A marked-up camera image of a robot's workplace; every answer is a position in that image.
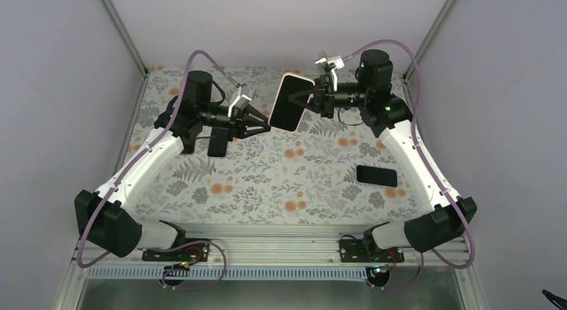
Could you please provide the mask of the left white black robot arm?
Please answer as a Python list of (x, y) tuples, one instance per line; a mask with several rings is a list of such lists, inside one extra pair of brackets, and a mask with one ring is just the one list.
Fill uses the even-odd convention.
[(74, 200), (80, 244), (86, 241), (106, 254), (125, 257), (136, 249), (157, 248), (170, 260), (186, 251), (182, 230), (169, 221), (143, 221), (134, 205), (170, 161), (191, 153), (205, 126), (210, 139), (227, 142), (270, 131), (267, 116), (256, 110), (243, 87), (229, 106), (212, 102), (218, 85), (205, 71), (191, 70), (183, 78), (180, 94), (154, 122), (144, 144), (111, 179), (95, 191), (82, 190)]

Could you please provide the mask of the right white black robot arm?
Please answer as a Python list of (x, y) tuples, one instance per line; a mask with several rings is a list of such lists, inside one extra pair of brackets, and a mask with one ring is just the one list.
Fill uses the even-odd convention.
[(344, 65), (341, 57), (321, 53), (316, 65), (320, 77), (284, 99), (323, 118), (333, 118), (338, 108), (358, 108), (363, 123), (390, 150), (408, 178), (421, 213), (366, 230), (363, 255), (379, 261), (389, 248), (398, 247), (424, 253), (469, 234), (477, 205), (450, 185), (417, 132), (417, 119), (406, 102), (391, 92), (393, 64), (388, 53), (379, 49), (362, 52), (354, 83), (338, 82), (336, 72)]

